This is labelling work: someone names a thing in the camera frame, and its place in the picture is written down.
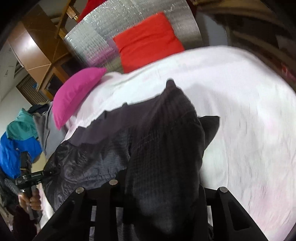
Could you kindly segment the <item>person left hand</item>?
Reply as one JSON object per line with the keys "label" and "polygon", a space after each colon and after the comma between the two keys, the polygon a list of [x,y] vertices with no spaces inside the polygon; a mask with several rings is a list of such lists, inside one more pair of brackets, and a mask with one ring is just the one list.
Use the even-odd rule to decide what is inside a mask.
{"label": "person left hand", "polygon": [[29,213],[28,207],[32,210],[40,211],[41,210],[41,200],[40,200],[40,193],[39,190],[36,188],[32,191],[32,197],[28,197],[26,193],[20,192],[18,194],[18,201],[21,208],[26,212]]}

